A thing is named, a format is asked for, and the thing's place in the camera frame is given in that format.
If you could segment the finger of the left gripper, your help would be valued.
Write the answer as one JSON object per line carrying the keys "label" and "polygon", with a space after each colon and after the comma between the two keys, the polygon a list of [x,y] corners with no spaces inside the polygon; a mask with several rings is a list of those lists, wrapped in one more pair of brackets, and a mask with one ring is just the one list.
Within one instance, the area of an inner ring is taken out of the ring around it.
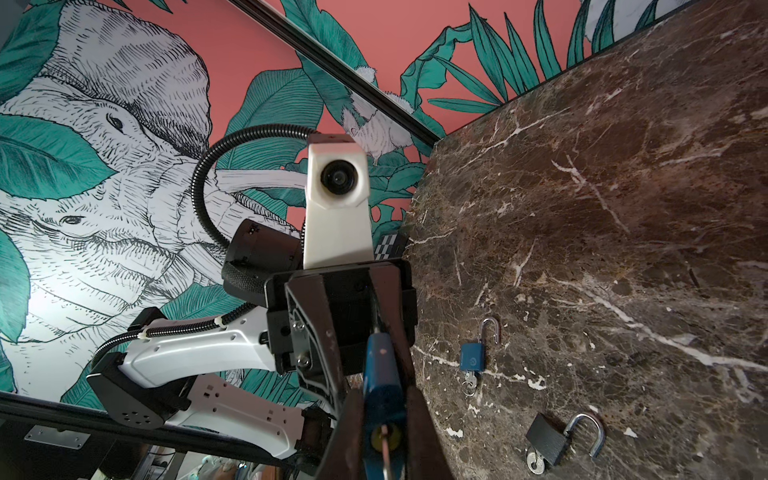
{"label": "finger of the left gripper", "polygon": [[369,269],[380,308],[380,316],[393,342],[403,384],[415,383],[415,370],[403,320],[400,270],[391,263],[377,263]]}
{"label": "finger of the left gripper", "polygon": [[292,277],[286,284],[286,299],[299,384],[338,417],[347,386],[323,278]]}

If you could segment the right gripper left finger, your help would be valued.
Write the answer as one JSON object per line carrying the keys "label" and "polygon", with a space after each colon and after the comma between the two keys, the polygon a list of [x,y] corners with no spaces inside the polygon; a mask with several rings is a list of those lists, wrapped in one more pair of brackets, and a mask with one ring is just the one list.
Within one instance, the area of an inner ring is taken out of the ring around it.
{"label": "right gripper left finger", "polygon": [[364,477],[363,424],[363,392],[361,389],[353,389],[347,394],[316,480],[358,480]]}

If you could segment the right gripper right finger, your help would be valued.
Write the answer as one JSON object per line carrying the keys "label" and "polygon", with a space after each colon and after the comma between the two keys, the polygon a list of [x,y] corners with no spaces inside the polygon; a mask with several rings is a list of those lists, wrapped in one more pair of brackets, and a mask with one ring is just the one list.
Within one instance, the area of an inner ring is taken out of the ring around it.
{"label": "right gripper right finger", "polygon": [[406,392],[406,478],[411,480],[454,479],[425,397],[416,386]]}

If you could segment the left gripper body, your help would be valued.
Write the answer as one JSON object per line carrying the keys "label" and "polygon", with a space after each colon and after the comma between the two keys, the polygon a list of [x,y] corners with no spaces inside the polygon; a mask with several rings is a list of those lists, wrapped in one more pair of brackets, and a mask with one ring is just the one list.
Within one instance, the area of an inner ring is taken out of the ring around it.
{"label": "left gripper body", "polygon": [[354,375],[364,370],[368,337],[376,328],[388,333],[381,320],[379,302],[369,276],[370,267],[377,263],[391,263],[400,270],[403,320],[410,348],[414,345],[417,293],[412,285],[411,266],[407,261],[392,259],[343,267],[283,272],[273,275],[265,283],[268,345],[275,358],[278,373],[296,370],[286,284],[294,276],[309,275],[320,275],[323,278],[341,352],[343,374]]}

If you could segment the black padlock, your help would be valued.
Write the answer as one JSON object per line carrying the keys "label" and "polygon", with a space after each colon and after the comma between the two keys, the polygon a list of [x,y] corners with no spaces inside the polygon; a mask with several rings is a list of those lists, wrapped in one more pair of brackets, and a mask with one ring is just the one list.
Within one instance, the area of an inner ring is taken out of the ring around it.
{"label": "black padlock", "polygon": [[596,458],[604,447],[606,431],[594,413],[584,412],[573,416],[561,430],[543,413],[537,413],[526,432],[529,447],[525,452],[525,463],[528,471],[533,475],[543,475],[548,466],[557,466],[570,445],[572,434],[582,421],[591,423],[596,429],[596,437],[589,451],[589,456]]}

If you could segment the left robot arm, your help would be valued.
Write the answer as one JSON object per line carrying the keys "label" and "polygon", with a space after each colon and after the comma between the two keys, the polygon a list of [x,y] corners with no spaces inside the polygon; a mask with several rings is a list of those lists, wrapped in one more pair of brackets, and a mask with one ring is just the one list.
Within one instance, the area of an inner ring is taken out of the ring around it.
{"label": "left robot arm", "polygon": [[226,314],[172,321],[147,308],[96,353],[88,383],[132,428],[210,429],[275,459],[370,477],[408,456],[410,347],[418,322],[410,264],[306,268],[299,239],[241,223],[222,271],[241,300]]}

